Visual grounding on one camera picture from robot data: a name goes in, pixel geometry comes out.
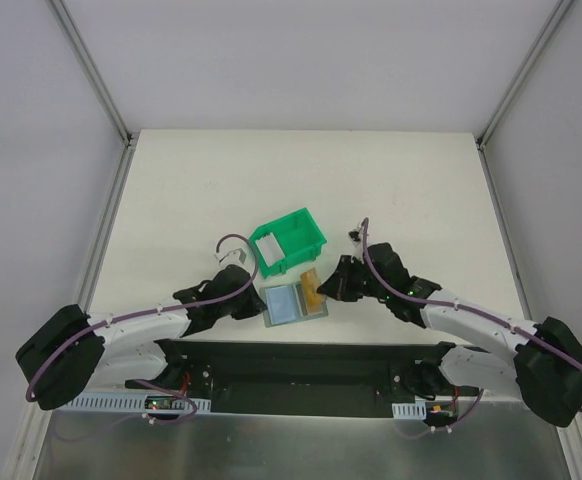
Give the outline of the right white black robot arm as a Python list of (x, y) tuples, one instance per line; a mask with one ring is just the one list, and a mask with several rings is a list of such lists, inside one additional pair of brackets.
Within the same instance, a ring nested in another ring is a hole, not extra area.
[(341, 302), (374, 298), (399, 320), (461, 339), (439, 343), (403, 373), (415, 396), (431, 399), (453, 386), (489, 390), (557, 427), (582, 412), (582, 344), (556, 318), (535, 323), (484, 311), (410, 274), (387, 243), (341, 256), (317, 291)]

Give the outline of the sage green card holder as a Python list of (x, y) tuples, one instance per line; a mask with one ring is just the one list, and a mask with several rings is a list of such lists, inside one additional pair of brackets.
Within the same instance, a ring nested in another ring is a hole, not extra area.
[(266, 305), (263, 320), (267, 328), (320, 319), (329, 315), (325, 301), (316, 307), (308, 306), (299, 282), (264, 287), (260, 294)]

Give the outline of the green plastic bin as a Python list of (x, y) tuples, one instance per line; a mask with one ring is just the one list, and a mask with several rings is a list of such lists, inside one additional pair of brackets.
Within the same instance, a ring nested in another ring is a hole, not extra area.
[(256, 248), (263, 278), (284, 275), (289, 269), (316, 260), (327, 243), (307, 208), (258, 226), (249, 241)]

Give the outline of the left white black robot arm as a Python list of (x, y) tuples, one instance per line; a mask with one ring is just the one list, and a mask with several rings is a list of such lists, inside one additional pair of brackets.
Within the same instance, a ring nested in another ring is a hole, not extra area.
[(249, 319), (265, 309), (252, 274), (237, 265), (139, 312), (99, 316), (66, 305), (15, 354), (28, 382), (25, 398), (49, 411), (99, 387), (185, 392), (192, 369), (176, 342), (210, 330), (222, 318)]

